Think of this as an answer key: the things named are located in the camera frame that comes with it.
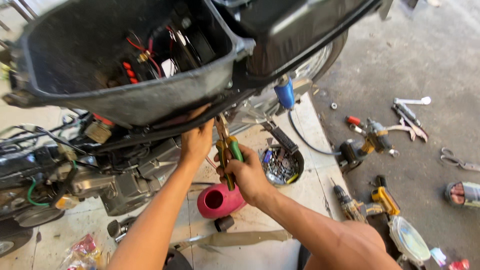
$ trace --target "person's knee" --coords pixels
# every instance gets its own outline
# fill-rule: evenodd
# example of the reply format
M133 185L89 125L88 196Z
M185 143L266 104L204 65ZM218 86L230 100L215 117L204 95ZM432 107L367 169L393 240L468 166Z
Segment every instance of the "person's knee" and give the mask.
M363 235L382 250L386 250L384 240L372 226L358 221L344 221L343 224L354 230L356 233Z

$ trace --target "green wire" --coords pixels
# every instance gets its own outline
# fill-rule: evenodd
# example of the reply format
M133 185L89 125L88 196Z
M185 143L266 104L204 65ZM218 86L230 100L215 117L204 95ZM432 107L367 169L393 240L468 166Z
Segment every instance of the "green wire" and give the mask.
M37 205L37 206L49 206L50 204L48 203L36 203L32 200L32 191L36 185L36 181L35 181L35 178L32 177L32 185L30 186L30 188L28 189L28 193L27 193L27 199L28 201L33 204L33 205Z

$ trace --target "hand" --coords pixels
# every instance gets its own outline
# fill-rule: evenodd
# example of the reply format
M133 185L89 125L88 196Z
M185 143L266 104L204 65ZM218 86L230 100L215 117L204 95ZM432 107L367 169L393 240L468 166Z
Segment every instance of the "hand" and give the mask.
M189 120L199 116L209 106L207 104L194 110ZM192 164L197 168L200 166L212 148L213 124L214 119L212 118L205 124L182 133L180 163Z
M227 182L224 177L225 173L234 174L236 184L245 201L252 206L257 206L259 199L276 192L276 189L267 181L257 153L241 144L239 144L239 149L244 162L235 160L231 152L227 151L228 164L226 168L218 167L216 172L224 184ZM214 160L219 161L218 154Z

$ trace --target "green-handled pliers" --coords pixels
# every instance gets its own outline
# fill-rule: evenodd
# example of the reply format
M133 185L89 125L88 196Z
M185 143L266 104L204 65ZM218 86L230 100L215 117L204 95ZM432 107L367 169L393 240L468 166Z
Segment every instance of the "green-handled pliers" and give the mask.
M243 162L243 156L239 149L239 142L235 136L230 136L230 132L227 128L227 120L225 119L223 113L215 117L215 126L218 132L218 136L220 137L220 139L216 142L218 159L220 160L220 167L225 168L227 166L227 149L232 152L234 159ZM225 174L229 191L235 189L234 177L235 176L230 173Z

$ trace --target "plastic wrapper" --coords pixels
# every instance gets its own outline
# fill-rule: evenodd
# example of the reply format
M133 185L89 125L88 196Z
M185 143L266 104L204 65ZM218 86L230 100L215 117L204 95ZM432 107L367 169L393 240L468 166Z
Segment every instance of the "plastic wrapper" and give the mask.
M93 237L88 233L67 250L67 256L59 270L96 270L100 264L100 255Z

